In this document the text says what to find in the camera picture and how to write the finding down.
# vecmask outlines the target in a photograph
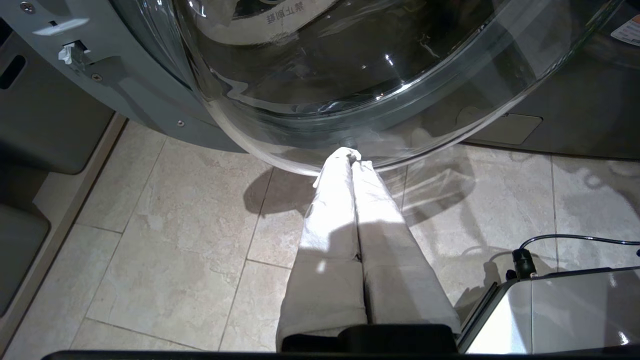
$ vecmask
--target screw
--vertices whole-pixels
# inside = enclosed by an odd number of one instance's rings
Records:
[[[22,9],[23,12],[26,12],[29,15],[32,15],[36,12],[35,6],[33,6],[33,4],[31,3],[28,3],[27,1],[23,1],[20,3],[20,9]]]

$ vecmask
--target front-load washing machine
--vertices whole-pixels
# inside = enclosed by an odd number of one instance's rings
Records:
[[[631,0],[32,0],[3,1],[0,12],[130,119],[309,175],[340,146],[384,170],[483,128],[472,141],[545,151],[566,138],[554,129],[575,132],[577,120],[555,126],[566,116],[546,119],[560,110],[549,115],[544,100],[509,110],[597,35],[593,52],[637,76],[640,42]],[[573,87],[580,81],[594,79]],[[503,125],[491,131],[496,119]],[[572,152],[563,146],[551,151]]]

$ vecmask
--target white pants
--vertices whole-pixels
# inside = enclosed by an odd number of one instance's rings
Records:
[[[460,320],[370,161],[340,148],[324,163],[287,293],[276,345],[294,334]]]

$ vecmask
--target transparent washer door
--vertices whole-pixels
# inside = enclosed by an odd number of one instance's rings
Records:
[[[301,174],[318,173],[340,146],[386,169],[464,139],[522,100],[620,3],[112,2],[157,61],[182,69],[174,76],[212,122]]]

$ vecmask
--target printed label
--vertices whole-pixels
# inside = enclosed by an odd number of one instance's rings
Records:
[[[613,31],[611,36],[628,44],[640,46],[640,15],[636,15]]]

